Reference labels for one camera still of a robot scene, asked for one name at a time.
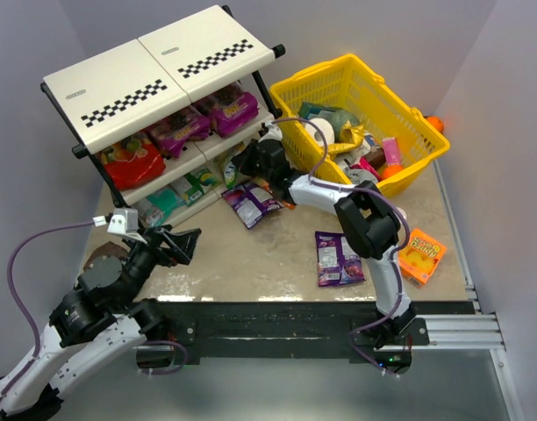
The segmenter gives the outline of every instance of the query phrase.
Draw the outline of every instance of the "black checkered stripe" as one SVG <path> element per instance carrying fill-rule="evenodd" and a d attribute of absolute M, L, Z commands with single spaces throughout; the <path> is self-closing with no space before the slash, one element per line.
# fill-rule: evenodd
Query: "black checkered stripe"
<path fill-rule="evenodd" d="M 102 123 L 106 118 L 114 117 L 118 112 L 125 111 L 128 107 L 146 101 L 149 97 L 157 95 L 160 91 L 167 89 L 167 85 L 161 79 L 158 79 L 154 84 L 146 85 L 144 89 L 138 89 L 131 95 L 127 95 L 124 99 L 118 99 L 113 105 L 105 105 L 102 110 L 95 110 L 91 114 L 82 116 L 82 121 L 87 127 L 92 127 L 95 123 Z"/>
<path fill-rule="evenodd" d="M 241 42 L 235 43 L 228 48 L 224 48 L 224 51 L 218 51 L 213 55 L 209 55 L 204 60 L 189 64 L 186 68 L 177 69 L 177 72 L 182 74 L 185 79 L 188 79 L 193 75 L 198 75 L 204 70 L 217 66 L 222 61 L 235 57 L 237 54 L 245 53 L 250 48 L 253 48 L 253 44 L 246 39 L 242 39 Z"/>

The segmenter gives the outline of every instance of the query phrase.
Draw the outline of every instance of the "gray wall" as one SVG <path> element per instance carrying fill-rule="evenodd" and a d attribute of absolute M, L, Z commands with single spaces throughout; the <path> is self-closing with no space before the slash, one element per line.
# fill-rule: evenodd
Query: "gray wall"
<path fill-rule="evenodd" d="M 69 152 L 75 140 L 39 89 L 42 77 L 84 58 L 56 0 L 0 1 L 0 375 L 32 346 L 5 283 L 14 246 L 49 226 L 87 220 L 99 181 Z M 87 238 L 52 234 L 18 257 L 17 288 L 42 326 L 73 285 Z"/>
<path fill-rule="evenodd" d="M 88 55 L 216 3 L 60 1 Z M 286 55 L 262 72 L 268 84 L 311 64 L 355 53 L 382 74 L 409 105 L 432 113 L 495 0 L 228 0 L 221 4 L 224 3 L 266 45 L 286 46 Z"/>
<path fill-rule="evenodd" d="M 537 1 L 499 0 L 438 110 L 447 189 L 482 307 L 537 420 Z"/>

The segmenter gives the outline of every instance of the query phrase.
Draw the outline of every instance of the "orange box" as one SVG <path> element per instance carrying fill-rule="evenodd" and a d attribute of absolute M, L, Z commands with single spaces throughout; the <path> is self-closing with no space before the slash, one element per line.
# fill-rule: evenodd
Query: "orange box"
<path fill-rule="evenodd" d="M 409 244 L 399 252 L 401 272 L 407 281 L 420 288 L 433 275 L 446 251 L 446 246 L 415 228 Z"/>

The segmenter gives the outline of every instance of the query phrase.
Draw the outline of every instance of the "store shelf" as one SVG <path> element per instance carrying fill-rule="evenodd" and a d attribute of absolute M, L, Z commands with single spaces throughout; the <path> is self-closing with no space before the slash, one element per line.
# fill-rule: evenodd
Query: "store shelf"
<path fill-rule="evenodd" d="M 137 189 L 123 191 L 122 196 L 126 203 L 129 205 L 136 203 L 156 190 L 167 186 L 170 182 L 174 182 L 177 178 L 181 178 L 189 171 L 205 164 L 204 155 L 193 142 L 187 142 L 184 147 L 186 150 L 183 150 L 179 159 L 165 160 L 166 168 L 162 175 Z"/>
<path fill-rule="evenodd" d="M 90 153 L 190 104 L 135 39 L 44 78 Z"/>
<path fill-rule="evenodd" d="M 249 141 L 261 129 L 261 123 L 272 118 L 272 114 L 260 106 L 259 115 L 247 122 L 238 132 L 227 139 L 222 139 L 214 133 L 208 139 L 187 142 L 185 144 L 186 150 L 181 153 L 181 157 L 178 160 L 165 160 L 166 168 L 162 175 L 142 187 L 123 191 L 123 198 L 129 205 L 138 202 L 147 195 L 154 193 L 157 189 L 167 186 L 170 182 L 174 182 L 177 178 L 189 173 L 189 171 L 214 159 L 230 147 L 243 141 Z"/>
<path fill-rule="evenodd" d="M 195 102 L 274 61 L 264 46 L 221 7 L 212 6 L 138 41 Z"/>
<path fill-rule="evenodd" d="M 216 201 L 218 200 L 219 200 L 219 196 L 216 193 L 216 191 L 215 190 L 210 191 L 206 193 L 204 196 L 202 196 L 200 199 L 198 199 L 191 206 L 183 206 L 182 208 L 175 210 L 169 216 L 167 221 L 164 222 L 164 224 L 176 226 L 180 224 L 181 222 L 189 219 L 193 215 L 196 215 L 199 211 L 206 209 L 211 204 L 216 203 Z"/>
<path fill-rule="evenodd" d="M 272 114 L 265 108 L 259 106 L 259 115 L 244 124 L 233 136 L 222 139 L 214 133 L 208 139 L 197 142 L 196 145 L 204 154 L 207 161 L 212 160 L 230 147 L 243 141 L 249 141 L 251 138 L 255 137 L 257 132 L 261 129 L 261 123 L 273 119 Z"/>
<path fill-rule="evenodd" d="M 276 59 L 221 7 L 48 75 L 49 96 L 90 153 Z"/>

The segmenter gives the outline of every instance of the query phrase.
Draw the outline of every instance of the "beige tabletop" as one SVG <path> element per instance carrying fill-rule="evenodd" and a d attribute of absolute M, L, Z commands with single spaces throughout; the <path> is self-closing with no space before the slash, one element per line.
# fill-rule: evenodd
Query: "beige tabletop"
<path fill-rule="evenodd" d="M 429 166 L 393 203 L 407 213 L 409 226 L 418 227 L 447 247 L 447 253 L 428 284 L 405 287 L 417 301 L 467 300 L 465 281 L 436 173 Z M 105 187 L 98 215 L 112 210 Z M 189 266 L 157 267 L 137 299 L 162 301 L 375 301 L 367 267 L 362 284 L 318 287 L 315 231 L 341 232 L 337 218 L 298 206 L 265 217 L 248 230 L 224 200 L 179 224 L 174 231 L 202 229 Z M 94 228 L 86 258 L 106 241 L 121 244 L 104 228 Z"/>

